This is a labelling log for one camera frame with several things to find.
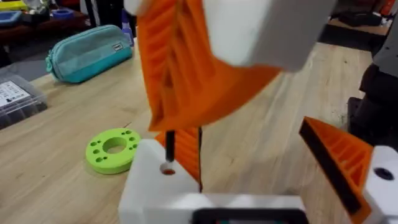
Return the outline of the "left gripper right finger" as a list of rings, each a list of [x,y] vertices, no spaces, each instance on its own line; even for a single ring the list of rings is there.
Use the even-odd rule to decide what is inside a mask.
[[[299,134],[351,223],[397,223],[397,150],[308,116]]]

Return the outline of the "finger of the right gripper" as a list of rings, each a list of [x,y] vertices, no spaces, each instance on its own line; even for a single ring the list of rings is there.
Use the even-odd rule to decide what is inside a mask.
[[[151,131],[163,131],[160,86],[176,13],[175,1],[125,0],[127,12],[136,16],[137,40],[147,99],[152,112]]]
[[[255,68],[300,70],[311,52],[334,0],[203,0],[206,39],[216,59],[237,71]]]

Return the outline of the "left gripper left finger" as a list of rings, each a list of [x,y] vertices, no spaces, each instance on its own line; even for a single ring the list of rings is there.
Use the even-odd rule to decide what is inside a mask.
[[[140,141],[118,206],[123,224],[191,223],[203,207],[199,183],[155,139]]]

